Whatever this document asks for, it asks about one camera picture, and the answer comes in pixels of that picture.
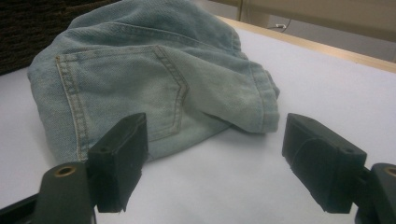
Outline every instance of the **wicker basket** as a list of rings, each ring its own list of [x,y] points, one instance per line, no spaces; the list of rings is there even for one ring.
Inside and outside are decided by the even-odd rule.
[[[76,16],[117,1],[0,1],[0,75],[28,66]]]

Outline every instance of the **jeans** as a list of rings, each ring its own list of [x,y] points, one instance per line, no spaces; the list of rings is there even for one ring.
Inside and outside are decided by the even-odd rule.
[[[185,0],[126,0],[72,21],[29,67],[49,148],[85,161],[120,119],[144,112],[148,159],[235,125],[274,132],[279,90],[235,30]]]

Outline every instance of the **screw hole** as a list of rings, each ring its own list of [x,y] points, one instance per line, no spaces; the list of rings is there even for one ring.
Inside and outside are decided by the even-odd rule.
[[[73,174],[75,171],[76,171],[76,167],[74,166],[64,166],[55,172],[55,176],[64,177]]]
[[[389,175],[393,175],[394,177],[396,177],[396,168],[395,167],[387,167],[385,168],[385,172],[387,172]]]

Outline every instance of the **wooden edge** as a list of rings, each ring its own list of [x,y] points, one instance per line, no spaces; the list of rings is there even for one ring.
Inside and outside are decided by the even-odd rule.
[[[241,0],[209,0],[209,1],[232,6],[232,7],[238,7],[239,3],[241,2]]]
[[[396,74],[396,63],[387,62],[384,60],[380,60],[377,58],[369,57],[366,55],[362,55],[359,53],[354,53],[344,49],[338,49],[335,47],[327,46],[324,44],[319,44],[314,41],[302,39],[300,37],[292,36],[292,35],[285,35],[281,34],[276,31],[264,29],[258,26],[250,25],[247,23],[243,23],[240,21],[233,21],[231,19],[226,19],[222,17],[218,17],[220,20],[226,22],[227,24],[231,25],[234,28],[243,29],[246,31],[250,31],[255,34],[265,35],[277,40],[281,40],[284,42],[288,42],[290,44],[300,46],[306,49],[312,49],[327,55],[331,55],[337,58],[341,58],[344,60],[352,61],[354,63],[359,63],[367,66],[371,66],[377,69],[381,69],[387,72],[391,72]]]

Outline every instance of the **black plastic part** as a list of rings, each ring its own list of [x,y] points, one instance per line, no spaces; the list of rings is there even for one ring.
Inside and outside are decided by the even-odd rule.
[[[356,178],[355,189],[351,194],[353,202],[359,207],[355,217],[356,224],[379,223],[372,195],[369,190],[369,182],[371,179],[371,173],[366,168],[361,175]]]
[[[380,223],[396,224],[396,166],[375,164],[368,189]]]
[[[349,213],[366,153],[314,119],[289,114],[282,155],[329,213]]]
[[[125,211],[148,156],[147,120],[135,114],[120,120],[88,152],[92,199],[101,213]]]
[[[0,210],[0,223],[27,224],[33,221],[35,202],[38,194],[25,198]]]
[[[44,174],[34,223],[96,223],[84,163],[64,163]]]

